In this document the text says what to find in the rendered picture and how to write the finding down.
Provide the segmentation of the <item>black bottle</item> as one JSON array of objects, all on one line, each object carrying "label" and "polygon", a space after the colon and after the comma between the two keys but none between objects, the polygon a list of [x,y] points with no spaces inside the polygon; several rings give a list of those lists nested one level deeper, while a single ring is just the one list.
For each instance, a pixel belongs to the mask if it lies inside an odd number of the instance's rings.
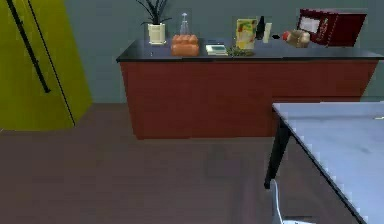
[{"label": "black bottle", "polygon": [[265,17],[261,16],[256,27],[256,39],[261,40],[265,32]]}]

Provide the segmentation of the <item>grey table with black legs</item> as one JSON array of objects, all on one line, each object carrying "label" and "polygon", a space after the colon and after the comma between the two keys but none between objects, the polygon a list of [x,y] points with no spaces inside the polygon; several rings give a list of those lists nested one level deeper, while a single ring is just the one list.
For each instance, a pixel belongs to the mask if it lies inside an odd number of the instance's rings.
[{"label": "grey table with black legs", "polygon": [[294,138],[359,224],[384,224],[384,101],[274,103],[264,187]]}]

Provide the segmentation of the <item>clear glass bottle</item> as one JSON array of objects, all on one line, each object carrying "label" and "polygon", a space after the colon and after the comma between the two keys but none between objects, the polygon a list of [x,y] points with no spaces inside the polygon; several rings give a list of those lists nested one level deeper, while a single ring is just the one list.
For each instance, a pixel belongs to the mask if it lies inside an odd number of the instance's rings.
[{"label": "clear glass bottle", "polygon": [[181,35],[188,35],[189,34],[189,24],[187,21],[187,13],[182,14],[182,22],[180,26],[180,34]]}]

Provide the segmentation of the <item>yellow cereal box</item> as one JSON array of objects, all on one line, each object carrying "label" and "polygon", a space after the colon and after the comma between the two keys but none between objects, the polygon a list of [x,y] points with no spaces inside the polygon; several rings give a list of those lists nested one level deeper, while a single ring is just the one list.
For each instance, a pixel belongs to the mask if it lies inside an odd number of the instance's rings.
[{"label": "yellow cereal box", "polygon": [[257,19],[238,19],[236,21],[236,46],[252,50],[256,38]]}]

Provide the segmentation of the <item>white carton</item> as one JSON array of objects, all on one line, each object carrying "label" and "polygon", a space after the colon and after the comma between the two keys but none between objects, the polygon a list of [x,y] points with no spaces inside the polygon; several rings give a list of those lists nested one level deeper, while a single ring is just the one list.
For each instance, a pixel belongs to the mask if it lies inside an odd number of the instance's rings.
[{"label": "white carton", "polygon": [[265,24],[264,35],[263,35],[263,43],[268,43],[269,42],[271,29],[272,29],[272,23],[266,23]]}]

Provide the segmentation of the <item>white chair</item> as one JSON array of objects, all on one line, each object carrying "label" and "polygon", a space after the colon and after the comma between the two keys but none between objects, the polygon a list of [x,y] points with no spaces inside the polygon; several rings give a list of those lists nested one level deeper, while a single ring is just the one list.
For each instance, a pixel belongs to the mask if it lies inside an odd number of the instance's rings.
[{"label": "white chair", "polygon": [[272,224],[315,224],[300,220],[284,220],[280,212],[279,189],[275,179],[270,181],[270,190],[272,197]]}]

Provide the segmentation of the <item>yellow green fridge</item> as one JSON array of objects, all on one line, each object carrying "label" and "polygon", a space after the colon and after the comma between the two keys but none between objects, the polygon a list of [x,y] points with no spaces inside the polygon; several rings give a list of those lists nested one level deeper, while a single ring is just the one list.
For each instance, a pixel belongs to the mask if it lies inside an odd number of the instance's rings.
[{"label": "yellow green fridge", "polygon": [[0,128],[72,128],[92,104],[64,0],[12,0],[50,93],[45,93],[8,8],[0,0]]}]

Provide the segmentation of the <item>orange bread loaf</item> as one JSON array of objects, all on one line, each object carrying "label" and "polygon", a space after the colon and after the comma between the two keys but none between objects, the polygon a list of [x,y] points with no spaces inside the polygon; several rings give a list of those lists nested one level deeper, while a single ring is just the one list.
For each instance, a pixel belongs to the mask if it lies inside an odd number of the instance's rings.
[{"label": "orange bread loaf", "polygon": [[173,56],[198,56],[199,44],[196,35],[175,35],[172,38],[171,54]]}]

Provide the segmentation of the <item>house plant in white pot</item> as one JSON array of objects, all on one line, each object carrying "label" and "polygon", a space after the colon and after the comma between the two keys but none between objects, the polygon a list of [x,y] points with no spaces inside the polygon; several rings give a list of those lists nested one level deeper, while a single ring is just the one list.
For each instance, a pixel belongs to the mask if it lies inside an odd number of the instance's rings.
[{"label": "house plant in white pot", "polygon": [[170,18],[163,18],[162,14],[168,0],[135,0],[149,13],[149,22],[146,22],[149,35],[149,43],[151,45],[164,45],[166,43],[165,24],[164,22]]}]

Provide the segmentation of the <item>dark red microwave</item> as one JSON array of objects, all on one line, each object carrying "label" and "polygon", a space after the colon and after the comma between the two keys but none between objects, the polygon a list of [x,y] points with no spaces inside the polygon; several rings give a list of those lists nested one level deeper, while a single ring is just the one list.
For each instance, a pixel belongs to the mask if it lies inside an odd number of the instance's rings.
[{"label": "dark red microwave", "polygon": [[358,9],[302,8],[297,28],[319,45],[353,47],[366,16]]}]

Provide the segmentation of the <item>red counter with black top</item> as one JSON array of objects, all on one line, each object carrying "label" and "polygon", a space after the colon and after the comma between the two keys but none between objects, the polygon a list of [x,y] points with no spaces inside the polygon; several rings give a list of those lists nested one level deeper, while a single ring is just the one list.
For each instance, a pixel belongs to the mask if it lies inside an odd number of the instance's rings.
[{"label": "red counter with black top", "polygon": [[384,56],[257,42],[250,56],[180,57],[135,40],[117,59],[139,139],[270,137],[275,102],[357,101]]}]

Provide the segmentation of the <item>brown bag with red cap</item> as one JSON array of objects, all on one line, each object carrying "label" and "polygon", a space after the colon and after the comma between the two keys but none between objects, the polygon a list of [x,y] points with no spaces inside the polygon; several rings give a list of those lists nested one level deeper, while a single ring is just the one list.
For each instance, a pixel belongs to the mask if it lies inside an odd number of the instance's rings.
[{"label": "brown bag with red cap", "polygon": [[310,34],[303,30],[286,31],[282,39],[296,48],[307,48],[310,42]]}]

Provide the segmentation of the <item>green leafy vegetable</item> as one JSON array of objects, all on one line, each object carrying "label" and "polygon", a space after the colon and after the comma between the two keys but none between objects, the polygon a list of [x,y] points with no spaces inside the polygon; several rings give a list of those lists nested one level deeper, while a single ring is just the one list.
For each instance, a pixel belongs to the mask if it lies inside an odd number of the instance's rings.
[{"label": "green leafy vegetable", "polygon": [[248,57],[248,56],[253,56],[254,52],[252,50],[240,49],[238,47],[231,47],[227,49],[227,54],[231,57]]}]

